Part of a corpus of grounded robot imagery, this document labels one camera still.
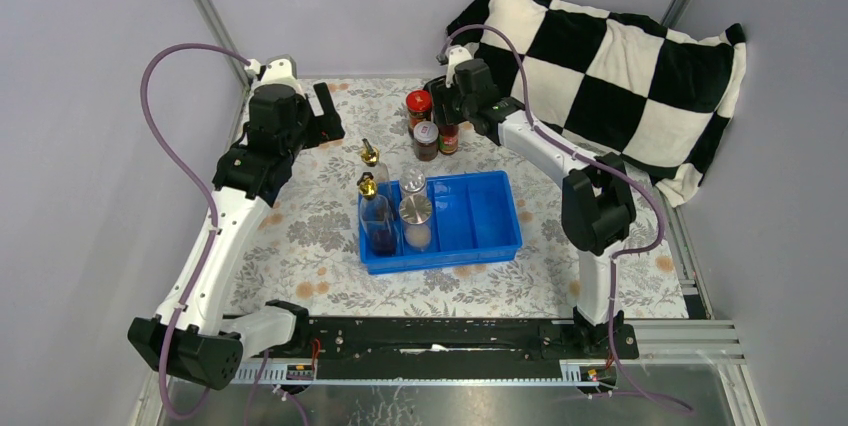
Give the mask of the sauce bottle yellow cap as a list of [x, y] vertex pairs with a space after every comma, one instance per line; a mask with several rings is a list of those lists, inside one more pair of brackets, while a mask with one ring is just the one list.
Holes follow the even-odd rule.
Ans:
[[438, 125], [438, 149], [444, 155], [452, 155], [459, 148], [459, 126], [455, 124]]

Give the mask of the glass oil bottle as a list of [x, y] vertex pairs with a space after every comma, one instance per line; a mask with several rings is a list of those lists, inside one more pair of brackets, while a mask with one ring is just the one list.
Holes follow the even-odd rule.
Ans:
[[371, 251], [380, 257], [394, 256], [398, 233], [388, 184], [378, 182], [371, 172], [364, 172], [357, 181], [357, 189], [359, 221]]
[[396, 206], [388, 167], [382, 161], [380, 151], [366, 138], [362, 139], [360, 158], [366, 167], [366, 171], [372, 174], [377, 184], [378, 193], [387, 198], [392, 207], [392, 213], [395, 213]]

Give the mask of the blue divided plastic bin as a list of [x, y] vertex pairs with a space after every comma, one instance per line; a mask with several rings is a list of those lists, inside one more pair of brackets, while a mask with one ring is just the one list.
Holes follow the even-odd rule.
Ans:
[[428, 179], [434, 205], [431, 242], [419, 251], [394, 221], [395, 250], [380, 252], [367, 229], [359, 226], [359, 256], [372, 275], [449, 266], [510, 261], [522, 247], [512, 190], [504, 171], [436, 176]]

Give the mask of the tall glass spice canister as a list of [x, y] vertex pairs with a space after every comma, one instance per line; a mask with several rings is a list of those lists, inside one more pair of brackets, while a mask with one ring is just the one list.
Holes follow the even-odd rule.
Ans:
[[406, 244], [415, 251], [425, 251], [433, 239], [433, 206], [423, 194], [405, 197], [399, 204], [399, 215]]

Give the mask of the metal lid shaker jar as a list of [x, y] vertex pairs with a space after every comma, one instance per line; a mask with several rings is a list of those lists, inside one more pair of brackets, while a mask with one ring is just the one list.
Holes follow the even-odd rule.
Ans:
[[403, 199], [414, 195], [426, 195], [427, 177], [420, 169], [408, 168], [400, 175], [398, 185]]

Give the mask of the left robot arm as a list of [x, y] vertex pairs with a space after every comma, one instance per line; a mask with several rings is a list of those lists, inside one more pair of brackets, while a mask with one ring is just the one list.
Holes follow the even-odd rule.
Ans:
[[225, 301], [252, 234], [291, 179], [298, 154], [345, 132], [330, 89], [316, 83], [321, 107], [284, 84], [257, 87], [238, 142], [219, 159], [204, 231], [166, 300], [150, 319], [132, 321], [128, 339], [155, 371], [221, 390], [241, 362], [277, 348], [296, 357], [309, 347], [309, 313], [283, 300], [236, 319]]

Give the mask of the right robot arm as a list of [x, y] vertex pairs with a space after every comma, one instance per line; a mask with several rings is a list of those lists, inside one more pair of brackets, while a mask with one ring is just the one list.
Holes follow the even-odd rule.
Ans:
[[613, 344], [623, 323], [614, 301], [617, 274], [611, 257], [622, 250], [636, 211], [622, 160], [614, 155], [580, 161], [580, 151], [557, 148], [535, 131], [524, 105], [505, 97], [481, 59], [456, 49], [451, 59], [438, 61], [446, 72], [426, 83], [440, 123], [469, 122], [474, 131], [497, 146], [522, 156], [560, 189], [560, 223], [578, 251], [581, 295], [575, 307], [575, 348], [597, 358]]

